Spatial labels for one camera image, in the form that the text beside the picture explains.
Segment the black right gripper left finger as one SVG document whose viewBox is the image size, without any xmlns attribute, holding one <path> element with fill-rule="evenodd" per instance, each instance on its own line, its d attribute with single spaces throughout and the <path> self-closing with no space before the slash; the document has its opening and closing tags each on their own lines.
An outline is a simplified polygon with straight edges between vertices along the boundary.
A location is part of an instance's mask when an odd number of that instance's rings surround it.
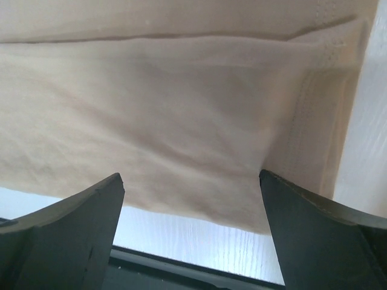
<svg viewBox="0 0 387 290">
<path fill-rule="evenodd" d="M 115 173 L 1 222 L 1 289 L 101 289 L 124 195 Z"/>
</svg>

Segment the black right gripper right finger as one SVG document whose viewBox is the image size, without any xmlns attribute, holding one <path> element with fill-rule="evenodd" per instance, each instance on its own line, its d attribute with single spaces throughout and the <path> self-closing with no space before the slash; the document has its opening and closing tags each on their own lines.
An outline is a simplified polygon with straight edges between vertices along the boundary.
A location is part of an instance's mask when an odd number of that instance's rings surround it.
<svg viewBox="0 0 387 290">
<path fill-rule="evenodd" d="M 267 170 L 259 181 L 286 289 L 386 289 L 386 218 Z"/>
</svg>

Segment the beige t shirt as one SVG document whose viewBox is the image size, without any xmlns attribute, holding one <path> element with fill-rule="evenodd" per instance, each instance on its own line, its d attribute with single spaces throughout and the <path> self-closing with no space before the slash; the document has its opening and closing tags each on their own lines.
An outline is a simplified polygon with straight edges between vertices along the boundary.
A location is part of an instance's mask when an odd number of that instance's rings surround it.
<svg viewBox="0 0 387 290">
<path fill-rule="evenodd" d="M 331 198 L 377 1 L 2 1 L 1 186 L 269 231 L 263 169 Z"/>
</svg>

